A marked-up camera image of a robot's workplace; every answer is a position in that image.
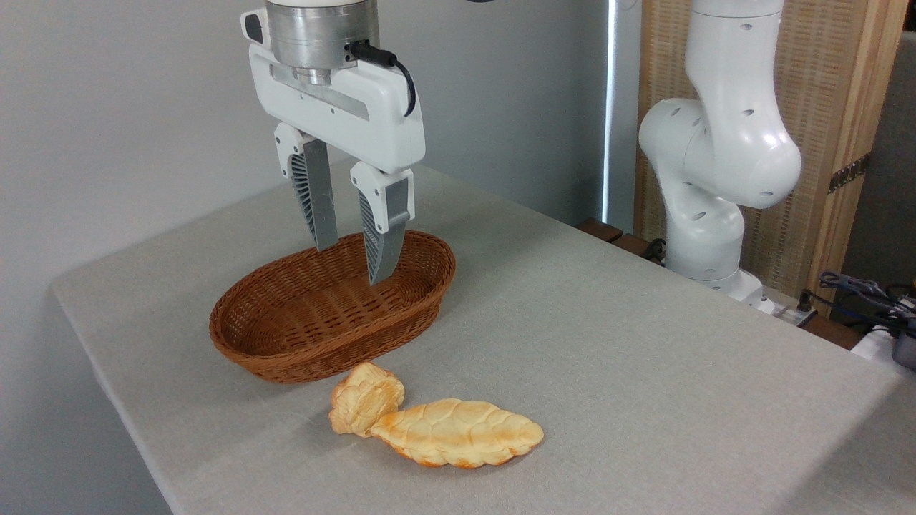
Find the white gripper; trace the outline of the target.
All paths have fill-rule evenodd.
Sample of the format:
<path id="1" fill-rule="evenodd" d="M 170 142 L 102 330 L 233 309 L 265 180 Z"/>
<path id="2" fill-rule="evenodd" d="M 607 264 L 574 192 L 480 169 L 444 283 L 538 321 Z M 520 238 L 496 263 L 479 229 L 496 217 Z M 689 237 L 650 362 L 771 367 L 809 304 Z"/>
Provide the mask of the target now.
<path id="1" fill-rule="evenodd" d="M 324 142 L 362 160 L 350 176 L 359 192 L 369 282 L 382 283 L 398 266 L 406 223 L 415 218 L 408 167 L 426 152 L 421 107 L 405 115 L 405 79 L 393 69 L 358 62 L 335 69 L 330 85 L 321 86 L 276 62 L 264 46 L 249 46 L 249 60 L 262 107 L 281 121 L 274 132 L 281 172 L 292 182 L 320 251 L 339 241 Z"/>

